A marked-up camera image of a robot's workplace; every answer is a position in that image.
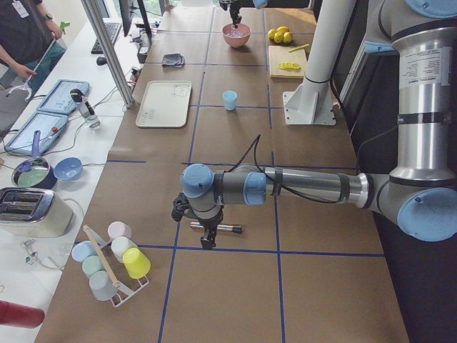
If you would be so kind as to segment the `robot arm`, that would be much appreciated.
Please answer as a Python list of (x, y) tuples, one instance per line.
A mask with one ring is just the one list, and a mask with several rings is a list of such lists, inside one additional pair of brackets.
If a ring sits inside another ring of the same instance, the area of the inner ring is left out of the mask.
[(388, 174), (330, 174), (239, 163), (228, 171), (192, 164), (181, 174), (171, 216), (196, 219), (201, 245), (216, 245), (227, 204), (260, 205), (293, 194), (324, 204), (352, 203), (385, 216), (406, 234), (438, 242), (456, 233), (456, 175), (448, 168), (454, 1), (370, 1), (371, 54), (399, 55), (398, 162)]
[(268, 0), (219, 0), (219, 6), (224, 10), (228, 11), (232, 20), (232, 25), (237, 28), (241, 23), (242, 16), (240, 10), (243, 7), (254, 7), (256, 9), (262, 9), (268, 5)]

